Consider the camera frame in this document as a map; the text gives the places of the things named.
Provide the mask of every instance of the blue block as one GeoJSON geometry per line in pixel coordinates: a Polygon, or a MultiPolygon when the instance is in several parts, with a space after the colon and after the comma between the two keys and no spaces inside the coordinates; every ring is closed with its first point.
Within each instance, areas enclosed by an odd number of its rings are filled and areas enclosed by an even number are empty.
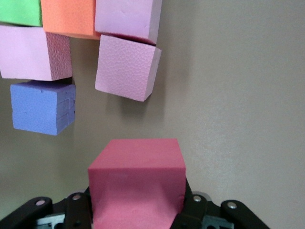
{"type": "Polygon", "coordinates": [[[15,129],[58,135],[75,120],[75,85],[30,81],[10,94],[15,129]]]}

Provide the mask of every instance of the magenta foam cube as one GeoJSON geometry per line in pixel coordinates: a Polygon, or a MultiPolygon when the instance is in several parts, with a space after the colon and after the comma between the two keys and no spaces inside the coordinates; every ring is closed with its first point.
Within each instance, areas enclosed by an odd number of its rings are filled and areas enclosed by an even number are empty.
{"type": "Polygon", "coordinates": [[[177,139],[112,140],[88,173],[95,229],[169,229],[182,210],[186,176],[177,139]]]}
{"type": "Polygon", "coordinates": [[[155,46],[101,36],[95,89],[145,101],[153,91],[160,56],[155,46]]]}
{"type": "Polygon", "coordinates": [[[156,44],[162,0],[96,0],[95,30],[156,44]]]}
{"type": "Polygon", "coordinates": [[[0,71],[7,79],[72,77],[69,38],[45,33],[42,27],[0,25],[0,71]]]}

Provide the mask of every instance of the green block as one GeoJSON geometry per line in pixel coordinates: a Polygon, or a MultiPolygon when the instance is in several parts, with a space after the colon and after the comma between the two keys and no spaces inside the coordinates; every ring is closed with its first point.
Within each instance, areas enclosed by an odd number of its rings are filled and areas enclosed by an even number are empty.
{"type": "Polygon", "coordinates": [[[0,21],[42,26],[40,0],[0,0],[0,21]]]}

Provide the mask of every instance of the orange block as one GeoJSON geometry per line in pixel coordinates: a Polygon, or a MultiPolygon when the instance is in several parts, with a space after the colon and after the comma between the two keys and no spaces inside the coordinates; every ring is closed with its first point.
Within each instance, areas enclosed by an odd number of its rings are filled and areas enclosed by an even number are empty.
{"type": "Polygon", "coordinates": [[[46,32],[69,37],[99,39],[94,29],[95,0],[41,0],[46,32]]]}

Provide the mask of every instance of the red block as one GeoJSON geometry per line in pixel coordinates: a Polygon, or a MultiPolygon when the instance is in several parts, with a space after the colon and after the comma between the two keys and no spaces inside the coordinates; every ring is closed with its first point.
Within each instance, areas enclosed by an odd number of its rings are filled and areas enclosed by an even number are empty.
{"type": "Polygon", "coordinates": [[[88,173],[95,229],[168,229],[183,207],[176,139],[112,140],[88,173]]]}

